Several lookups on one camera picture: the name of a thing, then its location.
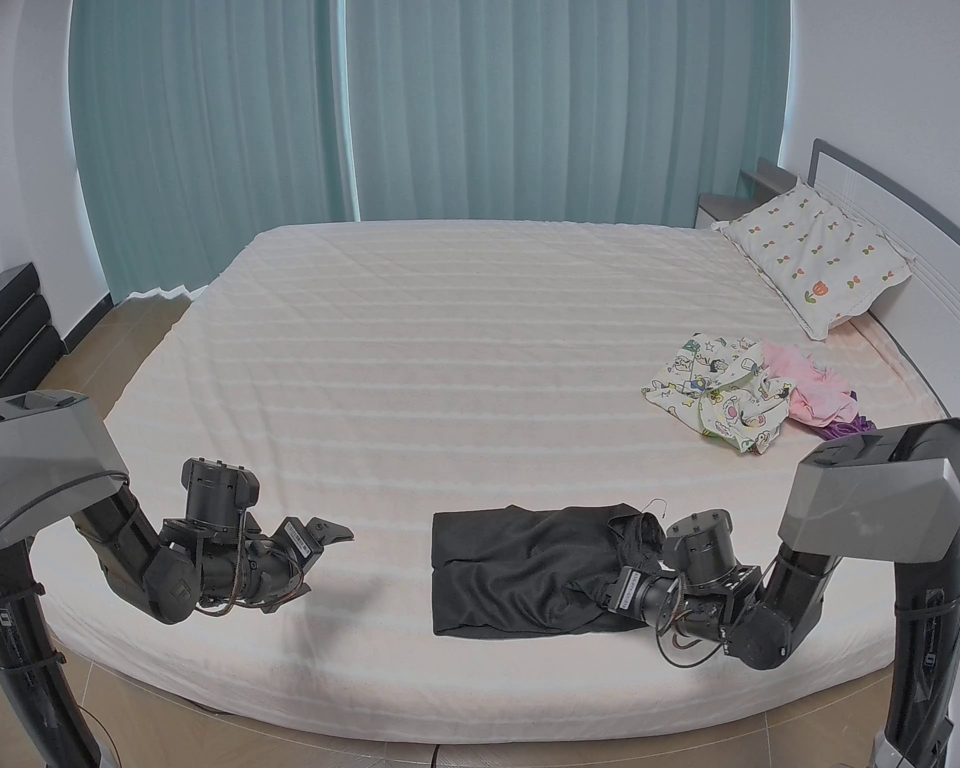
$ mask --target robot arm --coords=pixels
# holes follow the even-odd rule
[[[783,664],[820,620],[842,558],[894,563],[893,695],[872,765],[939,768],[960,639],[960,420],[823,443],[797,467],[764,585],[733,554],[724,510],[670,526],[664,568],[624,568],[608,609],[718,643],[754,669]]]
[[[186,516],[159,533],[131,493],[127,468],[93,403],[70,392],[0,400],[0,687],[52,768],[110,765],[86,727],[50,642],[29,551],[34,536],[71,517],[109,587],[163,624],[234,606],[264,613],[310,590],[303,577],[348,528],[284,519],[264,536],[259,496],[243,467],[190,459]]]

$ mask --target white cartoon print garment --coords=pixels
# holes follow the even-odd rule
[[[780,433],[792,390],[763,370],[763,344],[695,333],[643,394],[691,429],[759,454]]]

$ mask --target purple cloth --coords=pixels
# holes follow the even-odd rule
[[[850,396],[856,400],[856,392],[851,392]],[[810,429],[823,440],[836,440],[837,438],[845,438],[848,435],[875,432],[876,424],[860,415],[853,421],[832,421],[827,426],[811,426]]]

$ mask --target floral pillow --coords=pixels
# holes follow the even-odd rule
[[[910,277],[906,258],[882,234],[799,180],[786,194],[713,228],[750,258],[817,341]]]

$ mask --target white label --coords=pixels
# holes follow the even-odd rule
[[[291,541],[297,545],[298,550],[303,555],[303,557],[308,558],[311,554],[310,547],[306,545],[306,541],[303,540],[303,537],[297,533],[297,529],[294,528],[292,522],[288,522],[283,526],[283,530],[287,532],[287,536],[290,537]]]
[[[626,611],[630,608],[630,603],[634,599],[634,592],[636,592],[636,587],[640,583],[640,573],[639,571],[634,571],[630,574],[630,578],[627,579],[627,588],[623,590],[623,597],[620,598],[620,609]]]

